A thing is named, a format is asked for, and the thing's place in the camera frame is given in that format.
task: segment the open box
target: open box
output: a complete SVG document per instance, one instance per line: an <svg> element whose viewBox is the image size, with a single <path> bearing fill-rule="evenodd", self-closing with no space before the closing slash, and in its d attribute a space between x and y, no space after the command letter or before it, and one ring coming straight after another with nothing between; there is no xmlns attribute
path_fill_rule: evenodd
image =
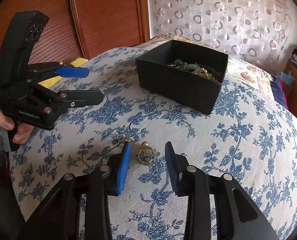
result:
<svg viewBox="0 0 297 240"><path fill-rule="evenodd" d="M176 69L177 59L213 68L218 82ZM140 86L204 114L210 114L221 90L228 55L183 41L168 41L136 59Z"/></svg>

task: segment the bed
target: bed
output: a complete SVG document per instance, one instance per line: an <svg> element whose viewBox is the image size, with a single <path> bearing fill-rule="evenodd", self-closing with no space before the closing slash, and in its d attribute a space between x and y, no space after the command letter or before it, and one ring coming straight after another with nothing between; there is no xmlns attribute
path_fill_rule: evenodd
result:
<svg viewBox="0 0 297 240"><path fill-rule="evenodd" d="M28 142L10 155L13 187L25 219L64 174L91 172L121 151L122 138L132 136L126 187L120 197L109 197L113 239L183 238L187 199L171 189L164 158L167 141L205 173L232 174L279 238L286 239L297 225L296 117L274 101L268 73L233 58L210 115L141 89L135 58L169 38L111 49L83 64L90 71L87 78L63 78L53 86L55 91L100 89L105 97L99 106L69 110L52 131L34 129ZM157 153L150 166L137 161L143 141ZM84 239L85 196L81 204ZM216 239L214 203L211 218Z"/></svg>

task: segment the leaf pattern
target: leaf pattern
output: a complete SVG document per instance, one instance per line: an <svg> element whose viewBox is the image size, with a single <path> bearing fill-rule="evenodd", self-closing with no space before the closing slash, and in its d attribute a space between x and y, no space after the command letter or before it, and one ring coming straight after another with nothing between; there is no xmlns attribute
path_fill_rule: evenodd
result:
<svg viewBox="0 0 297 240"><path fill-rule="evenodd" d="M87 78L63 78L52 88L99 89L104 101L70 109L52 131L34 129L28 142L12 153L10 173L24 217L65 173L90 173L121 151L121 139L132 136L137 146L148 141L157 159L150 166L131 161L126 189L109 198L114 240L183 238L187 202L170 185L163 153L167 141L205 173L232 174L280 239L286 239L297 225L297 119L229 75L208 116L143 90L135 66L143 52L109 50L84 65L90 70ZM216 238L214 204L211 220ZM83 226L80 219L80 240Z"/></svg>

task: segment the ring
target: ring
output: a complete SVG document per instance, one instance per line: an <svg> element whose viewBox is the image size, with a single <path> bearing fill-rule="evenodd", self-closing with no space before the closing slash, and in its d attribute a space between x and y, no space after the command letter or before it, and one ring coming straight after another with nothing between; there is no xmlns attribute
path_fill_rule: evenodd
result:
<svg viewBox="0 0 297 240"><path fill-rule="evenodd" d="M144 151L150 150L152 152L151 155L145 156ZM147 142L142 142L141 148L139 150L139 153L137 155L139 162L143 165L150 165L152 164L156 159L156 152L155 150L149 146Z"/></svg>

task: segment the ring band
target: ring band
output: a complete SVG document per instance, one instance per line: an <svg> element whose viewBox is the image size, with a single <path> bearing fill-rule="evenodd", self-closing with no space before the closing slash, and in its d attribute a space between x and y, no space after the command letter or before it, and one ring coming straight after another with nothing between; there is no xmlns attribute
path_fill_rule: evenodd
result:
<svg viewBox="0 0 297 240"><path fill-rule="evenodd" d="M146 156L146 157L144 158L144 159L149 158L149 162L148 162L148 161L145 161L145 160L143 160L143 159L140 158L141 153L144 152L145 150L150 150L150 151L152 152L153 158L151 158L151 155L150 155L150 156ZM143 165L150 165L150 164L152 164L152 163L155 161L155 159L156 159L156 152L155 152L155 150L154 150L152 147L150 147L150 146L148 145L147 142L143 142L142 145L141 145L141 148L140 148L140 150L139 150L139 153L138 153L137 157L138 157L138 160L139 160L139 162L140 162L141 164L143 164Z"/></svg>

